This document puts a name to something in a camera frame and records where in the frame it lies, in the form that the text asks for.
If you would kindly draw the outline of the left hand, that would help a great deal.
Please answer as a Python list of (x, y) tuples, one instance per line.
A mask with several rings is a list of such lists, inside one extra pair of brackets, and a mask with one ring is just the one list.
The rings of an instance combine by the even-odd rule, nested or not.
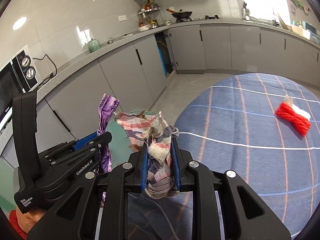
[(28, 234), (46, 212), (46, 210), (34, 208), (27, 213), (22, 213), (20, 209), (16, 207), (16, 217), (19, 227)]

